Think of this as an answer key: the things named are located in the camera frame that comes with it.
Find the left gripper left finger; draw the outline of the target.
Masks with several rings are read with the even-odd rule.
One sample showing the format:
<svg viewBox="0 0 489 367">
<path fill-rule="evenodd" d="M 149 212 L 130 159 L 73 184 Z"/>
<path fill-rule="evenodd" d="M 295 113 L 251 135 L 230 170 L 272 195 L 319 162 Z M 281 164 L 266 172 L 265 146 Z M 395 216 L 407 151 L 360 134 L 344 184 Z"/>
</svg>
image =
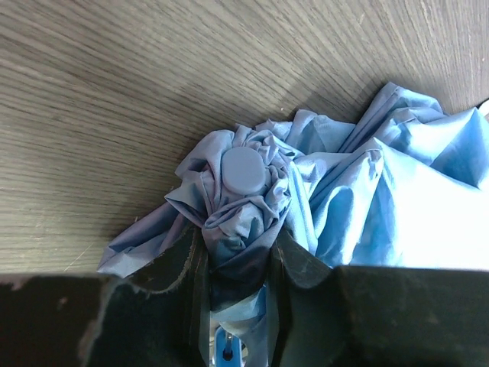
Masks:
<svg viewBox="0 0 489 367">
<path fill-rule="evenodd" d="M 188 226 L 133 275 L 4 274 L 3 366 L 206 366 L 208 255 Z"/>
</svg>

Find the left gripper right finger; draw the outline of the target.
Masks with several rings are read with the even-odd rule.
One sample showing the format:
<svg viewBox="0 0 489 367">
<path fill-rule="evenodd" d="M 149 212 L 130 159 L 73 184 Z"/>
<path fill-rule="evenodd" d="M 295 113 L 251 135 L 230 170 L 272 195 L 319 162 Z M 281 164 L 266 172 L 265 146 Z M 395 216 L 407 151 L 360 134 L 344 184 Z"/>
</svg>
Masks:
<svg viewBox="0 0 489 367">
<path fill-rule="evenodd" d="M 270 252 L 272 366 L 486 366 L 483 271 L 328 268 L 283 231 Z"/>
</svg>

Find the light blue folding umbrella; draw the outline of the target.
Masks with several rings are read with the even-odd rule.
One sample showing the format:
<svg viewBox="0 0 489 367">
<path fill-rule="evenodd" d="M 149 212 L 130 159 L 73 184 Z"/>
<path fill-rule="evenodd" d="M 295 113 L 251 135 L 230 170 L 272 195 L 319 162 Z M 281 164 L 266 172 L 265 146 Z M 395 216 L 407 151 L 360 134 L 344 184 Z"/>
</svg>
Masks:
<svg viewBox="0 0 489 367">
<path fill-rule="evenodd" d="M 202 231 L 212 317 L 267 364 L 264 272 L 281 229 L 321 262 L 488 268 L 488 123 L 386 84 L 357 123 L 301 109 L 218 130 L 176 169 L 165 203 L 113 239 L 99 271 L 129 276 Z"/>
</svg>

